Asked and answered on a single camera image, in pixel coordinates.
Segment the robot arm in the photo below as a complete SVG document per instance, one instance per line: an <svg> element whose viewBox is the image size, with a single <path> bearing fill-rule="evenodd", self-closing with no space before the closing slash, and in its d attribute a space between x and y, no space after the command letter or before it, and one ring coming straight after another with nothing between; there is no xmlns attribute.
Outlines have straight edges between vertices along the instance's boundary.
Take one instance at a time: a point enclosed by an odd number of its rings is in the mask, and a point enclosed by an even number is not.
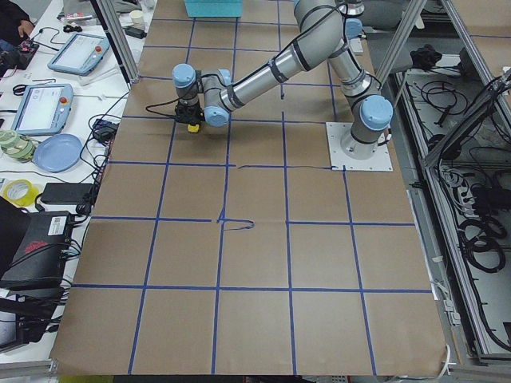
<svg viewBox="0 0 511 383"><path fill-rule="evenodd" d="M341 81L354 118L350 130L343 134L341 148L356 160L371 158L390 126L393 107L380 94L376 78L358 63L347 38L348 23L363 11L360 1L296 1L299 35L237 82L227 70L199 71L189 64L176 65L172 70L177 95L173 119L192 132L202 122L222 127L232 112L326 61Z"/></svg>

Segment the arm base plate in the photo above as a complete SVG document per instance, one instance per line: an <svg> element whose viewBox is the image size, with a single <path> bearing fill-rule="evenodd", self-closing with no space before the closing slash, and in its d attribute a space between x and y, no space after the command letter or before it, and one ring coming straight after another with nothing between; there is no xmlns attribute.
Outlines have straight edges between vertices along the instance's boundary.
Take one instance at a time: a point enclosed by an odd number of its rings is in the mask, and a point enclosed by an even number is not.
<svg viewBox="0 0 511 383"><path fill-rule="evenodd" d="M353 172L392 172L393 166L382 134L373 144L361 144L351 135L352 123L327 122L331 169Z"/></svg>

